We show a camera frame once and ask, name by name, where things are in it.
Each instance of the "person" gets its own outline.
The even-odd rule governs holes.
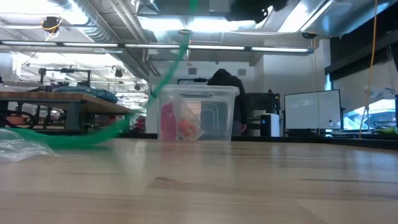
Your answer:
[[[239,88],[239,96],[235,98],[232,135],[241,135],[246,129],[247,120],[246,92],[244,91],[242,81],[222,68],[208,80],[207,85],[235,86]]]

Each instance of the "wooden workbench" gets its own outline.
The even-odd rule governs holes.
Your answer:
[[[6,110],[8,102],[13,101],[67,110],[65,127],[69,130],[79,129],[80,113],[129,114],[133,112],[129,108],[82,93],[0,92],[0,110]]]
[[[0,163],[1,223],[397,223],[398,153],[159,142]]]

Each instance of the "whiteboard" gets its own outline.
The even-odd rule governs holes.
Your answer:
[[[341,129],[340,91],[285,95],[286,129]]]
[[[319,128],[341,129],[340,91],[321,91],[319,97]]]
[[[286,129],[318,128],[318,95],[285,95]]]

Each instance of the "pink object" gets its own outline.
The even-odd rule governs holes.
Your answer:
[[[162,131],[160,138],[162,140],[173,141],[176,139],[177,125],[172,103],[163,105],[160,125],[160,130]]]

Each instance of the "wooden table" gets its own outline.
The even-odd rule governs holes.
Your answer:
[[[326,144],[117,139],[0,163],[1,223],[398,220],[398,153]]]
[[[29,103],[67,110],[65,129],[79,129],[80,113],[129,114],[133,110],[82,93],[0,92],[0,116],[6,116],[9,102]],[[5,127],[0,119],[0,128]]]

